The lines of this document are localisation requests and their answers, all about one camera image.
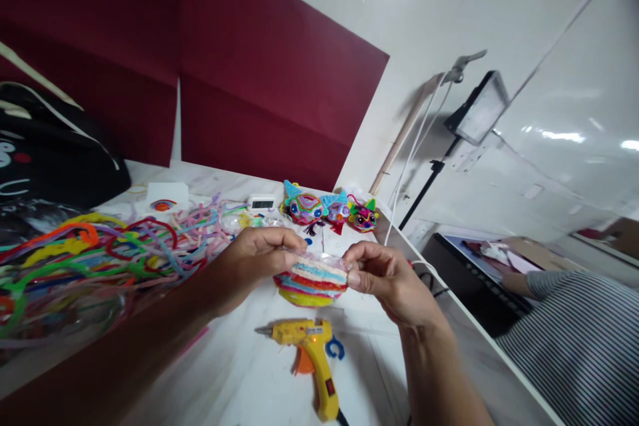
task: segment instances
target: red backdrop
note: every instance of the red backdrop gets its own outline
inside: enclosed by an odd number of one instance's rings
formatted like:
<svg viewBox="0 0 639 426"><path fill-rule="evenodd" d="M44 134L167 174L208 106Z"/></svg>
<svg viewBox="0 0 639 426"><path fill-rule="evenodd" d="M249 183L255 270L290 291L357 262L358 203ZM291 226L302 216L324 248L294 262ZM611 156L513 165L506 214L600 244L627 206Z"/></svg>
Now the red backdrop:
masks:
<svg viewBox="0 0 639 426"><path fill-rule="evenodd" d="M125 157L168 166L178 15L178 0L2 0L0 41L81 105ZM0 62L0 79L21 77Z"/></svg>
<svg viewBox="0 0 639 426"><path fill-rule="evenodd" d="M181 0L182 158L332 190L388 55L301 0Z"/></svg>
<svg viewBox="0 0 639 426"><path fill-rule="evenodd" d="M3 0L0 40L127 158L168 165L179 71L185 161L324 190L388 61L301 0Z"/></svg>

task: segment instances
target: yellow glue gun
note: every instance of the yellow glue gun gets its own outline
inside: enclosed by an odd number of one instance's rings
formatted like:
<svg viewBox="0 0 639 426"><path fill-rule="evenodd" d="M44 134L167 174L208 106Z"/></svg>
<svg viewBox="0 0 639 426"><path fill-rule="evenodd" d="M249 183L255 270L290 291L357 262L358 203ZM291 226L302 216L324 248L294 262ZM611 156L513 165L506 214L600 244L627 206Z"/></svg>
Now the yellow glue gun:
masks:
<svg viewBox="0 0 639 426"><path fill-rule="evenodd" d="M341 423L343 415L339 410L333 375L324 353L324 345L333 338L331 324L325 320L315 323L312 319L297 319L281 321L273 327L258 328L255 331L273 338L281 345L295 345L300 349L296 374L315 371L320 400L319 419L323 422L337 419Z"/></svg>

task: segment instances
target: white marble table surface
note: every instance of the white marble table surface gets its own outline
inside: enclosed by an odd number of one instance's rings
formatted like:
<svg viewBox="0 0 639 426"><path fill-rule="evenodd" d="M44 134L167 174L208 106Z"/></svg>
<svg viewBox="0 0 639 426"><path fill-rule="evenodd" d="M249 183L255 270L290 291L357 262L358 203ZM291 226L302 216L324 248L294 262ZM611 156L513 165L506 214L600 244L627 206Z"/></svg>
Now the white marble table surface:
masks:
<svg viewBox="0 0 639 426"><path fill-rule="evenodd" d="M284 199L282 183L271 180L175 160L170 168L128 165L138 184L183 181L191 193L222 192L227 200L243 202L251 193ZM354 242L376 241L373 234L350 228L337 236L326 226L321 236L323 242L318 235L310 249L323 245L327 253L338 256ZM401 234L391 238L391 246L400 247L409 259L423 260ZM438 301L457 335L461 361L496 424L556 423L556 415L461 303L449 295ZM407 424L410 412L399 334L379 303L348 290L333 306L302 309L283 300L271 282L262 284L230 315L213 321L210 331L163 373L123 424L320 424L313 406L313 379L291 374L295 347L280 346L254 332L271 321L293 318L332 322L346 356L343 361L329 359L329 364L340 406L352 426Z"/></svg>

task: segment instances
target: wooden stick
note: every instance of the wooden stick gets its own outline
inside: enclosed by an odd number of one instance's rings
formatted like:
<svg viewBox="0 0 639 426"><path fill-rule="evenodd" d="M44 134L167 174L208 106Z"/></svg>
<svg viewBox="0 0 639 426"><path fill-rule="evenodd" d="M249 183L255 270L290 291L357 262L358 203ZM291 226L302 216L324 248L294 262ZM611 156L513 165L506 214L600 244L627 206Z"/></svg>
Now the wooden stick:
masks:
<svg viewBox="0 0 639 426"><path fill-rule="evenodd" d="M373 196L377 195L377 191L379 190L379 185L381 184L382 178L384 177L384 175L389 174L391 166L395 162L395 159L397 158L397 155L399 154L401 147L404 145L404 142L406 141L406 137L408 136L408 133L411 131L411 129L413 128L413 125L415 124L415 121L417 120L417 116L419 115L419 112L421 111L422 105L424 105L424 102L429 97L429 95L432 95L435 89L437 88L441 75L444 75L444 73L437 73L436 75L433 75L433 77L430 80L424 83L424 86L421 89L421 95L419 95L417 102L415 102L415 105L413 105L413 108L411 108L411 111L408 114L408 118L406 118L404 125L401 127L401 130L399 131L399 134L397 135L397 140L395 140L395 142L393 143L391 150L388 152L388 155L386 156L386 160L384 160L384 163L381 166L379 173L377 173L377 176L375 177L373 186L371 186L371 189L369 191L371 195Z"/></svg>

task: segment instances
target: black bag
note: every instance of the black bag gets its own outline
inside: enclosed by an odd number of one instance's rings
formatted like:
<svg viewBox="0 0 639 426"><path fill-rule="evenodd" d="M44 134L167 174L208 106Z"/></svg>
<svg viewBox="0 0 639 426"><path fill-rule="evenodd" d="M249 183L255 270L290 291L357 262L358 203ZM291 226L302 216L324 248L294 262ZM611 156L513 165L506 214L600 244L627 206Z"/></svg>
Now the black bag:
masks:
<svg viewBox="0 0 639 426"><path fill-rule="evenodd" d="M38 198L92 208L130 186L124 161L79 107L0 83L0 203Z"/></svg>

